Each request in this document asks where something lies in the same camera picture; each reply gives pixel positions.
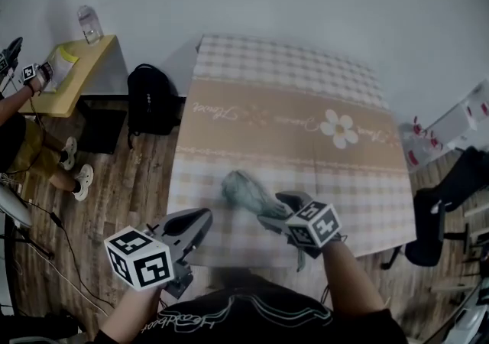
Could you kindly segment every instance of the water bottle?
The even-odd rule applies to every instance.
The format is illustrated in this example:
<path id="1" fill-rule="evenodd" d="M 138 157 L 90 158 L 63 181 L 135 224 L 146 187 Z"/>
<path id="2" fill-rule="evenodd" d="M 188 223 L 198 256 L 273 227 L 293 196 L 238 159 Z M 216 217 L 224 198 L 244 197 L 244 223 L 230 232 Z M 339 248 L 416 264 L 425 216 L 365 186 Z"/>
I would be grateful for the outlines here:
<path id="1" fill-rule="evenodd" d="M 89 45 L 96 44 L 103 37 L 99 18 L 92 7 L 82 5 L 78 8 L 78 22 Z"/>

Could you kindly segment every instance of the white shoe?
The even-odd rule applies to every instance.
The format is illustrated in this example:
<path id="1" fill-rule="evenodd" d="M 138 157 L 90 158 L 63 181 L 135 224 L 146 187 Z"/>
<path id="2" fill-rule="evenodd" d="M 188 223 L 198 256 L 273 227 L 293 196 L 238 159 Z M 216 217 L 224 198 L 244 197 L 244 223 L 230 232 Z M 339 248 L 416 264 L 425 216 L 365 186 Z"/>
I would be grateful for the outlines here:
<path id="1" fill-rule="evenodd" d="M 84 164 L 82 170 L 75 176 L 75 180 L 79 182 L 81 189 L 78 193 L 73 194 L 75 195 L 75 199 L 83 201 L 89 194 L 89 187 L 93 182 L 93 167 L 89 164 Z"/>
<path id="2" fill-rule="evenodd" d="M 68 159 L 66 159 L 64 162 L 61 162 L 64 170 L 71 170 L 73 169 L 73 166 L 75 166 L 75 154 L 77 149 L 78 144 L 76 143 L 76 139 L 70 136 L 68 140 L 66 140 L 66 145 L 63 149 L 63 151 L 66 151 L 68 153 Z"/>

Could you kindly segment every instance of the yellow shorts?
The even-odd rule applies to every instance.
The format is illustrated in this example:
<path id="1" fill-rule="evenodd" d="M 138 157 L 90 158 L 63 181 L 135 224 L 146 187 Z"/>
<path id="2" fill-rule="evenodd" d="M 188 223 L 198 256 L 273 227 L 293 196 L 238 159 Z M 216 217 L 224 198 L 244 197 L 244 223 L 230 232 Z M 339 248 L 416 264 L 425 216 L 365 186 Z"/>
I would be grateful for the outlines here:
<path id="1" fill-rule="evenodd" d="M 29 169 L 32 174 L 50 179 L 56 172 L 60 156 L 59 152 L 43 146 L 43 132 L 40 126 L 26 118 L 24 141 L 7 172 Z"/>

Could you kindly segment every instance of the black bag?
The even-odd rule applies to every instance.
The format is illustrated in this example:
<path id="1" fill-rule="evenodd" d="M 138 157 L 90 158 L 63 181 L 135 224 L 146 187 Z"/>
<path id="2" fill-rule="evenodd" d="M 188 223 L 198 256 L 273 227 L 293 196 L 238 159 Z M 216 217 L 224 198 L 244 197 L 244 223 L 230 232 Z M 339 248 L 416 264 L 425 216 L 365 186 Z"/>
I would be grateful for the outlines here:
<path id="1" fill-rule="evenodd" d="M 132 149 L 131 135 L 169 135 L 175 125 L 180 125 L 177 118 L 180 100 L 172 93 L 167 76 L 158 68 L 138 65 L 128 77 L 128 89 L 129 148 Z"/>

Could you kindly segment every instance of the person's arm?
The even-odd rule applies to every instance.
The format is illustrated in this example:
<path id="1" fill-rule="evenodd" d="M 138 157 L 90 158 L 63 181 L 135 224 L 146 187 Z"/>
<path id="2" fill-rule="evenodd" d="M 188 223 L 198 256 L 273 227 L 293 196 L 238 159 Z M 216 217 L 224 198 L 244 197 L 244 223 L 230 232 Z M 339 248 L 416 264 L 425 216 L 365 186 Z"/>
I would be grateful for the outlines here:
<path id="1" fill-rule="evenodd" d="M 116 342 L 131 342 L 156 314 L 160 293 L 159 287 L 142 291 L 130 288 L 100 330 Z"/>
<path id="2" fill-rule="evenodd" d="M 385 309 L 377 288 L 343 242 L 328 242 L 322 256 L 336 313 L 357 317 Z"/>
<path id="3" fill-rule="evenodd" d="M 34 92 L 37 92 L 41 88 L 40 81 L 37 77 L 31 79 L 29 81 L 34 89 Z M 13 96 L 9 96 L 8 98 L 4 98 L 0 100 L 0 126 L 4 125 L 5 122 L 11 118 L 26 101 L 32 96 L 32 91 L 29 87 L 24 86 L 20 90 L 18 90 Z"/>

